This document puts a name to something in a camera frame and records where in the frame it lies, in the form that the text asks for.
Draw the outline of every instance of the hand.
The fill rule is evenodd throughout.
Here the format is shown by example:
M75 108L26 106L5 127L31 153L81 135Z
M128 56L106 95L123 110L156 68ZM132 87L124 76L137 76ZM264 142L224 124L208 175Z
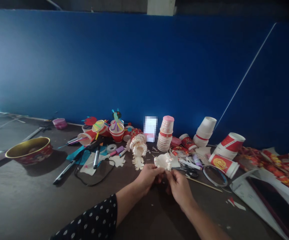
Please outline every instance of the hand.
M186 177L177 170L172 170L171 172L166 171L166 174L171 187L172 195L176 202L180 205L182 211L184 212L186 208L195 206L196 202L192 196L189 182Z
M161 183L160 176L164 171L164 168L157 168L154 164L145 164L133 183L144 196L149 192L154 180L156 180L157 183Z

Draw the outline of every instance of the blue wall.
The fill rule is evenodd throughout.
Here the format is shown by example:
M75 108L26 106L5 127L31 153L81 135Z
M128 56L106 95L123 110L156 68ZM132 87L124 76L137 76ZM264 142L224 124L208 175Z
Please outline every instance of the blue wall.
M193 135L220 118L273 22L236 17L0 10L0 111Z
M216 128L213 140L234 131L245 145L289 152L289 23L277 23Z

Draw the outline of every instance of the black cable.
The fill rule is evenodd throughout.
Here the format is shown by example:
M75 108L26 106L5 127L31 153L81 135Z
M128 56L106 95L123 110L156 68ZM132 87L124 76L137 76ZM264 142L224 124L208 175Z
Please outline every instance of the black cable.
M84 152L86 151L86 150L88 150L88 151L90 151L89 149L83 149L81 152L79 152L78 153L78 155L77 155L77 157L80 159L79 160L79 163L77 164L78 166L75 168L75 170L74 170L74 176L77 178L77 179L79 179L84 185L86 185L87 187L93 187L93 186L95 186L95 185L98 185L100 182L102 182L108 175L109 175L109 173L113 170L113 168L115 167L115 161L113 161L113 160L110 160L110 159L104 159L104 160L102 160L102 161L112 161L113 162L113 166L112 166L112 168L108 171L108 173L99 181L99 182L97 182L97 183L94 183L94 184L88 184L88 183L86 183L85 181L83 181L79 176L78 176L78 172L79 172L79 170L80 170L80 168L79 168L79 166L80 166L80 163L81 163L81 160L82 160L82 156L83 156L83 154L84 154Z

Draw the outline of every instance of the polka dot sleeve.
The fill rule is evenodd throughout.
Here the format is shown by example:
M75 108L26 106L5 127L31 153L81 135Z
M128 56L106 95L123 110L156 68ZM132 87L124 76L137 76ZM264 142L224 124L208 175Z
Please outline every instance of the polka dot sleeve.
M118 216L116 195L85 211L50 239L110 239L115 233Z

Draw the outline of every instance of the wooden stick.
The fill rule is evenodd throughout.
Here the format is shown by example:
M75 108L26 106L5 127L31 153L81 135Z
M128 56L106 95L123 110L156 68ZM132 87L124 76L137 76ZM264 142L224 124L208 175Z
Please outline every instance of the wooden stick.
M218 191L218 192L222 192L221 190L219 190L219 189L217 189L217 188L214 188L214 187L211 187L211 186L208 185L208 184L199 182L199 181L197 181L197 180L195 180L195 179L192 179L192 178L189 178L189 177L186 177L186 178L187 178L187 179L190 179L190 180L192 180L192 181L195 181L195 182L197 182L197 183L200 183L200 184L202 184L202 185L204 185L204 186L206 186L206 187L212 188L212 189L214 189L214 190L216 190L216 191Z

